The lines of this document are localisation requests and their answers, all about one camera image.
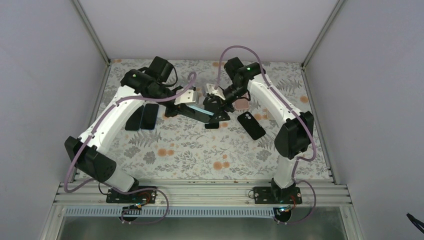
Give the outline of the dark blue phone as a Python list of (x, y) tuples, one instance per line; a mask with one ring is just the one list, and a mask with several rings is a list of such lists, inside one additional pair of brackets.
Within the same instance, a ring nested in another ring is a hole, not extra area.
[(141, 130), (154, 130), (156, 126), (156, 121), (158, 117), (159, 105), (148, 103), (144, 106), (140, 129)]

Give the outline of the black phone case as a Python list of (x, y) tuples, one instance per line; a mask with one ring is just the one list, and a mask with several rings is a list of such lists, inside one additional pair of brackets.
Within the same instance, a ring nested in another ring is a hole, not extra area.
[(254, 141), (266, 135), (265, 129), (249, 111), (240, 114), (237, 117), (237, 121)]

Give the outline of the black phone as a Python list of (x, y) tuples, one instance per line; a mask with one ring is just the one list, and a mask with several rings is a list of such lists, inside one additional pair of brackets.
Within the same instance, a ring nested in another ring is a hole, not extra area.
[(214, 130), (214, 129), (218, 129), (220, 127), (220, 123), (219, 122), (206, 123), (204, 125), (204, 127), (207, 130)]

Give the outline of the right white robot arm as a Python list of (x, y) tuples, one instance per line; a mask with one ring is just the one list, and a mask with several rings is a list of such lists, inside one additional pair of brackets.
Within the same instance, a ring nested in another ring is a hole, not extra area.
[(284, 203), (295, 190), (296, 168), (300, 160), (306, 158), (302, 153), (309, 146), (315, 150), (313, 139), (314, 116), (310, 111), (301, 111), (291, 104), (271, 82), (261, 62), (245, 65), (238, 57), (224, 65), (231, 84), (223, 89), (216, 84), (206, 84), (206, 100), (216, 102), (218, 112), (214, 118), (225, 112), (233, 111), (233, 103), (245, 94), (252, 94), (271, 113), (279, 126), (274, 146), (280, 157), (277, 172), (271, 179), (270, 195), (274, 202)]

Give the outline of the pink phone case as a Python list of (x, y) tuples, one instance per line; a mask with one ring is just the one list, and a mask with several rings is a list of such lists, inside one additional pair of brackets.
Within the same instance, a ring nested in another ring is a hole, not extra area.
[(241, 98), (237, 99), (233, 103), (233, 107), (236, 111), (248, 110), (250, 107), (250, 101), (248, 95), (244, 94)]

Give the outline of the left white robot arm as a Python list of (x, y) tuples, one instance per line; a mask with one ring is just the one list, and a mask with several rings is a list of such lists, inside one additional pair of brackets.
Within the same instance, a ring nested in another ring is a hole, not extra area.
[(130, 116), (144, 102), (169, 103), (186, 93), (195, 83), (197, 74), (188, 74), (188, 85), (182, 91), (174, 92), (164, 82), (168, 79), (167, 67), (175, 67), (167, 60), (156, 56), (150, 66), (129, 70), (118, 87), (114, 97), (101, 115), (79, 137), (69, 136), (65, 149), (71, 164), (66, 173), (64, 191), (73, 193), (68, 187), (75, 168), (90, 176), (90, 180), (112, 188), (124, 201), (131, 203), (139, 197), (139, 182), (136, 178), (117, 167), (117, 163), (106, 156), (117, 133)]

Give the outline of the phone with beige case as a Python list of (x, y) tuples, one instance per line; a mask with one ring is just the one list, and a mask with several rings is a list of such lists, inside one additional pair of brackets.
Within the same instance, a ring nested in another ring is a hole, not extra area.
[(141, 129), (144, 106), (140, 106), (126, 121), (124, 129), (130, 132), (137, 132)]

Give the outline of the beige phone case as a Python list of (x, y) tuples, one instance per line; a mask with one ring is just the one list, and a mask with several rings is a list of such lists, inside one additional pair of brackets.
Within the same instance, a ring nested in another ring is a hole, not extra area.
[(263, 110), (263, 112), (265, 113), (265, 114), (262, 116), (264, 119), (268, 119), (268, 120), (270, 120), (270, 121), (274, 121), (274, 120), (275, 120), (274, 116), (271, 114), (271, 112), (270, 112), (267, 108), (265, 108), (265, 109)]

